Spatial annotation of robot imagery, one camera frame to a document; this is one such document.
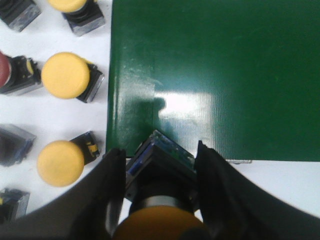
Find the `transparent switch housing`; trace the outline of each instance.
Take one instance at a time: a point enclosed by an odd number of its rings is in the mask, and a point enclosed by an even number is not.
[[[30,193],[5,188],[0,191],[0,225],[26,215]]]
[[[77,97],[80,101],[84,103],[90,103],[95,98],[102,82],[105,79],[105,75],[98,70],[98,67],[94,64],[88,64],[90,70],[90,80],[85,91]]]
[[[19,164],[27,156],[36,136],[13,124],[0,124],[0,165]]]
[[[82,8],[74,12],[63,12],[62,15],[78,37],[106,24],[105,17],[94,0],[87,0]]]
[[[0,19],[16,32],[21,32],[40,13],[33,0],[0,0]]]
[[[194,156],[172,141],[170,138],[162,134],[158,130],[154,130],[149,138],[143,142],[135,156],[128,162],[126,171],[126,184],[129,186],[135,177],[144,169],[151,161],[153,148],[159,148],[165,155],[170,157],[173,161],[177,161],[187,168],[191,173],[195,174]]]
[[[9,28],[14,31],[21,32],[41,13],[36,4],[26,8],[13,22],[9,24]]]

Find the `red button cap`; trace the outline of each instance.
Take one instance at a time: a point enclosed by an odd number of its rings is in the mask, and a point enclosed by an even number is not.
[[[0,88],[3,87],[10,76],[10,63],[8,58],[0,51]]]

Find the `yellow button cap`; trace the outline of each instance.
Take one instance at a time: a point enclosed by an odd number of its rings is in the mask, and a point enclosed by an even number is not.
[[[193,214],[172,206],[152,206],[132,213],[112,240],[178,240],[193,228],[206,229]]]
[[[88,87],[90,70],[83,58],[71,52],[60,52],[46,61],[41,79],[52,95],[61,99],[73,99]]]
[[[72,13],[81,9],[87,0],[48,0],[49,4],[56,10],[64,13]]]
[[[54,141],[41,151],[37,170],[40,177],[50,185],[64,187],[75,182],[85,166],[80,147],[70,141]]]

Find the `white table surface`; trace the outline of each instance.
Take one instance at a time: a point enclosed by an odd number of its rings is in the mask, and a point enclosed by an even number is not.
[[[37,173],[37,157],[44,146],[93,131],[101,153],[105,152],[112,12],[112,0],[99,0],[106,25],[77,37],[61,13],[51,8],[47,1],[35,2],[42,13],[22,32],[14,32],[0,22],[0,51],[12,57],[33,58],[40,68],[56,53],[73,52],[98,65],[106,78],[93,102],[87,104],[77,99],[55,98],[44,88],[21,96],[0,95],[0,124],[14,124],[37,136],[31,152],[21,164],[0,166],[0,189],[17,188],[31,193],[27,213],[65,193],[101,160],[86,165],[74,184],[53,187],[42,181]],[[267,192],[320,217],[320,162],[259,160],[233,166]],[[126,200],[121,219],[128,214],[129,206],[130,202]]]

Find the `green board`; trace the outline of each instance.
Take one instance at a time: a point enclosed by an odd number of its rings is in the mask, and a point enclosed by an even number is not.
[[[114,0],[107,149],[320,161],[319,0]]]

